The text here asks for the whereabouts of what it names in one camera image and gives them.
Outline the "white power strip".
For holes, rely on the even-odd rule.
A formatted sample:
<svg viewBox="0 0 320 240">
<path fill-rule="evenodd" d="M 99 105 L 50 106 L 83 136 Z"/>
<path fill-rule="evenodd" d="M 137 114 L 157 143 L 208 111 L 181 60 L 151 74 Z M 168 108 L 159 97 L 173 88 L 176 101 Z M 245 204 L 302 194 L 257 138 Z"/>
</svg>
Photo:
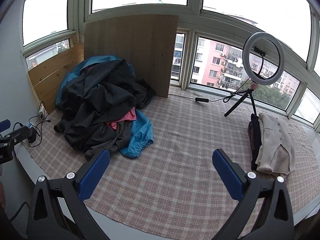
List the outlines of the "white power strip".
<svg viewBox="0 0 320 240">
<path fill-rule="evenodd" d="M 40 104 L 40 108 L 39 108 L 39 117 L 42 119 L 42 120 L 45 120 L 46 117 L 47 117 L 47 111 L 45 109 L 45 106 L 43 104 Z"/>
</svg>

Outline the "beige knit cardigan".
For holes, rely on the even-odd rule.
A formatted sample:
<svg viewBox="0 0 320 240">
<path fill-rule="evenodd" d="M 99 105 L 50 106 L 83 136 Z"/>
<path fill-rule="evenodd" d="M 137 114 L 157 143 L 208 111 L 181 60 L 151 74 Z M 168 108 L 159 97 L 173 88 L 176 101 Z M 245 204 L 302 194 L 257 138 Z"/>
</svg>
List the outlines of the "beige knit cardigan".
<svg viewBox="0 0 320 240">
<path fill-rule="evenodd" d="M 255 161 L 257 171 L 286 178 L 295 171 L 295 143 L 288 124 L 267 113 L 258 116 L 261 146 Z"/>
</svg>

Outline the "pine wood panel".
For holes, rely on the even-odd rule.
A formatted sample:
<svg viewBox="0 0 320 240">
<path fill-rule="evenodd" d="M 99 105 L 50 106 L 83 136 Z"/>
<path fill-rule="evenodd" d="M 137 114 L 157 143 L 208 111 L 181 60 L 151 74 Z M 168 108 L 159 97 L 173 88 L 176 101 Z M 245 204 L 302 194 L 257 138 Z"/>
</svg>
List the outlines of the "pine wood panel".
<svg viewBox="0 0 320 240">
<path fill-rule="evenodd" d="M 56 96 L 66 74 L 84 59 L 84 45 L 71 36 L 71 48 L 47 59 L 28 71 L 29 80 L 47 113 L 56 109 Z"/>
</svg>

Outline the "navy folded garment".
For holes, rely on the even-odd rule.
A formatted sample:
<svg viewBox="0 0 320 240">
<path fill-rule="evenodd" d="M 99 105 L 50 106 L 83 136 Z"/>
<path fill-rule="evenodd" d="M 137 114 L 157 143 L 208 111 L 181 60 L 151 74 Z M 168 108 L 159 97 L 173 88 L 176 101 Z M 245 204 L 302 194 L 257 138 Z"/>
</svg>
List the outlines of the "navy folded garment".
<svg viewBox="0 0 320 240">
<path fill-rule="evenodd" d="M 261 131 L 258 117 L 254 113 L 251 114 L 251 120 L 248 124 L 248 136 L 252 153 L 251 169 L 256 171 L 258 165 L 255 162 L 261 146 Z"/>
</svg>

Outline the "pink plaid tablecloth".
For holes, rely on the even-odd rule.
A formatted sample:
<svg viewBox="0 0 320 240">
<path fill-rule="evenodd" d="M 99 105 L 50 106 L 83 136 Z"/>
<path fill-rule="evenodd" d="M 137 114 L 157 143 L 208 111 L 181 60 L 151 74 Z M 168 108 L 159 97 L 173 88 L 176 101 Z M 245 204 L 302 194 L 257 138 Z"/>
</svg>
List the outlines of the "pink plaid tablecloth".
<svg viewBox="0 0 320 240">
<path fill-rule="evenodd" d="M 93 195 L 85 204 L 132 228 L 172 239 L 212 239 L 237 205 L 212 164 L 222 148 L 246 172 L 251 170 L 247 126 L 251 107 L 240 105 L 228 117 L 229 105 L 196 103 L 173 96 L 155 98 L 143 109 L 153 127 L 153 144 L 140 157 L 111 157 Z M 285 182 L 294 214 L 319 197 L 319 167 L 302 126 L 284 116 L 295 141 L 296 170 Z M 86 162 L 53 126 L 43 125 L 40 146 L 25 147 L 51 178 L 61 178 Z"/>
</svg>

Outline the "pink garment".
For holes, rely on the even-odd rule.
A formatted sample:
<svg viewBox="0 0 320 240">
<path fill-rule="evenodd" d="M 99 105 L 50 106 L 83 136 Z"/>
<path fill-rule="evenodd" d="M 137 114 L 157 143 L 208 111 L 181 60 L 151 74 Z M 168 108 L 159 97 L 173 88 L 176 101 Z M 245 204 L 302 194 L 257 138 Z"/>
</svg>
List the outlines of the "pink garment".
<svg viewBox="0 0 320 240">
<path fill-rule="evenodd" d="M 131 110 L 129 110 L 121 119 L 117 121 L 108 122 L 107 125 L 112 129 L 117 129 L 117 124 L 122 121 L 135 121 L 136 120 L 136 111 L 135 107 L 133 107 Z"/>
</svg>

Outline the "brown wooden board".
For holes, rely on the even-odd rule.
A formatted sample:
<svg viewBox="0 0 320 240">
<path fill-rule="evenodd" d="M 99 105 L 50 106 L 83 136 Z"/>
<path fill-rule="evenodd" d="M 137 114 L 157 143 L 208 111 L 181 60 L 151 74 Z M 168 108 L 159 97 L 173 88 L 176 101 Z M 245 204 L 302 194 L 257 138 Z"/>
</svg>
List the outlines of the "brown wooden board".
<svg viewBox="0 0 320 240">
<path fill-rule="evenodd" d="M 179 17 L 132 15 L 89 22 L 85 27 L 84 57 L 115 55 L 133 65 L 143 79 L 166 98 Z"/>
</svg>

